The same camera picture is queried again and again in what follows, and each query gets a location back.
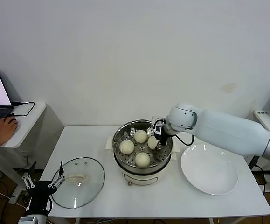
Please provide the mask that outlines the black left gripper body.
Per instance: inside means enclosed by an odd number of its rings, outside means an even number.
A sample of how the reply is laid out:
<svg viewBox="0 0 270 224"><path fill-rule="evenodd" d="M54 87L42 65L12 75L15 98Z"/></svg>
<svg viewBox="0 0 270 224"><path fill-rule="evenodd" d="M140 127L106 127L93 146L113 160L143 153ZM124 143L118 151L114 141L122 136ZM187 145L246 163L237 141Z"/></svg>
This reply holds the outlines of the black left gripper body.
<svg viewBox="0 0 270 224"><path fill-rule="evenodd" d="M31 203L47 203L50 195L54 194L57 188L51 181L38 181L33 188L28 190L31 195Z"/></svg>

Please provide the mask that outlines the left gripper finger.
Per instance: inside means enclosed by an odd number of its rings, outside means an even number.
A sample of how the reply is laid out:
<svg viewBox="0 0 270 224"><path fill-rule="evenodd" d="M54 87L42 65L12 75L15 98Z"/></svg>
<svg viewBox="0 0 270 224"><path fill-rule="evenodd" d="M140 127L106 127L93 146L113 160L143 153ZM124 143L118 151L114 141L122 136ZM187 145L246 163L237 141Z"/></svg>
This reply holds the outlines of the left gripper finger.
<svg viewBox="0 0 270 224"><path fill-rule="evenodd" d="M55 173L54 179L48 185L49 188L58 188L65 181L63 161L61 161L59 170Z"/></svg>
<svg viewBox="0 0 270 224"><path fill-rule="evenodd" d="M32 180L32 175L34 174L35 167L36 167L36 161L34 161L32 166L28 169L27 173L25 173L22 176L26 189L33 189L35 187L35 184L33 183L33 180Z"/></svg>

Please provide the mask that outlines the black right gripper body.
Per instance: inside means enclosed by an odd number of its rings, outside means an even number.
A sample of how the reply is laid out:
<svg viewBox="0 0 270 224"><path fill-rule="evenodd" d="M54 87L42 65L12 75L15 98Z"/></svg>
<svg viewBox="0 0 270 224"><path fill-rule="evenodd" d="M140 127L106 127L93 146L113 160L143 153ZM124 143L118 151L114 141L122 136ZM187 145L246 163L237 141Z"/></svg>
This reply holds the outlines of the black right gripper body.
<svg viewBox="0 0 270 224"><path fill-rule="evenodd" d="M169 126L165 119L161 119L162 127L161 127L161 135L160 140L167 140L171 135L169 134Z"/></svg>

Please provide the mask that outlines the person's right hand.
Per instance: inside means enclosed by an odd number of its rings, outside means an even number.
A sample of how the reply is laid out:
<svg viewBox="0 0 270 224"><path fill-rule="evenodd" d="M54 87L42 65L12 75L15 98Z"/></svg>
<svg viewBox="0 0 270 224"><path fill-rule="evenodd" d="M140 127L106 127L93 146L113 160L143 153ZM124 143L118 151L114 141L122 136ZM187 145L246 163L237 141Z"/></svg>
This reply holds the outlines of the person's right hand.
<svg viewBox="0 0 270 224"><path fill-rule="evenodd" d="M18 122L15 117L0 119L0 146L6 143L14 134Z"/></svg>

